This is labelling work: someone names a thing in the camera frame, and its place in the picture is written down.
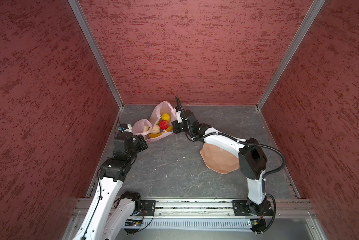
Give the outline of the red fake strawberry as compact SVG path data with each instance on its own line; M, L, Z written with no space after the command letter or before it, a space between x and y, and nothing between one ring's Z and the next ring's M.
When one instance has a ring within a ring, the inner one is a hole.
M159 122L159 128L160 128L161 130L166 130L166 129L168 129L168 128L169 128L169 122L168 122L168 121L165 121L165 120L161 120L161 121Z

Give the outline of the pink plastic bag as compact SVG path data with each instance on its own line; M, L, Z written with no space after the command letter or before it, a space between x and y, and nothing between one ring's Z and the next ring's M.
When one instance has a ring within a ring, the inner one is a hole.
M150 139L148 136L152 127L156 125L159 120L161 120L161 115L165 113L170 115L171 120L169 122L169 126L172 126L171 123L176 121L176 110L169 102L163 101L153 109L149 119L139 120L132 126L132 133L137 136L143 135L147 143L157 142L165 137L173 135L173 132L171 132L167 135L163 135L154 139Z

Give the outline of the pink scalloped bowl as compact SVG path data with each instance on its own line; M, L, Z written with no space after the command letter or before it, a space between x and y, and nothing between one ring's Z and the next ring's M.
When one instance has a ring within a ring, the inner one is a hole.
M226 175L239 168L239 158L212 144L204 143L200 151L205 165L214 172Z

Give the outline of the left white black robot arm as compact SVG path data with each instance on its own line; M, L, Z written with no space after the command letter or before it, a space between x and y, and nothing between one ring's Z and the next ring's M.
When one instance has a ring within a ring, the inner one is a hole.
M75 240L114 240L127 219L142 210L141 196L128 192L117 198L137 154L148 148L142 136L118 133L114 138L113 157L98 170L97 188Z

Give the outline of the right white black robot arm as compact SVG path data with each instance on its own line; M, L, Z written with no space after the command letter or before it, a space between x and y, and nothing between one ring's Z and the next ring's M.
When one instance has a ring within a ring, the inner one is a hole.
M192 142L202 142L201 156L209 169L222 174L229 173L228 165L239 170L247 179L248 196L244 207L237 206L241 214L270 216L275 205L266 194L266 177L282 169L267 171L268 159L264 149L276 151L256 139L238 139L220 132L207 124L201 124L190 110L178 106L176 120L172 122L175 134L185 133Z

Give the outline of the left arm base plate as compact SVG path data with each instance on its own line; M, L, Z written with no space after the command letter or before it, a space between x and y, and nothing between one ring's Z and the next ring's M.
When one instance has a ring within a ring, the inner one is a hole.
M152 217L155 211L156 200L142 200L137 211L132 216L148 216Z

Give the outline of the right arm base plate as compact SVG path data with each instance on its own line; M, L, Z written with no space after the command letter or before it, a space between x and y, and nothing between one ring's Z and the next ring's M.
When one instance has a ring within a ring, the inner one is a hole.
M270 217L274 213L270 201L266 199L259 205L250 200L233 200L232 206L235 216Z

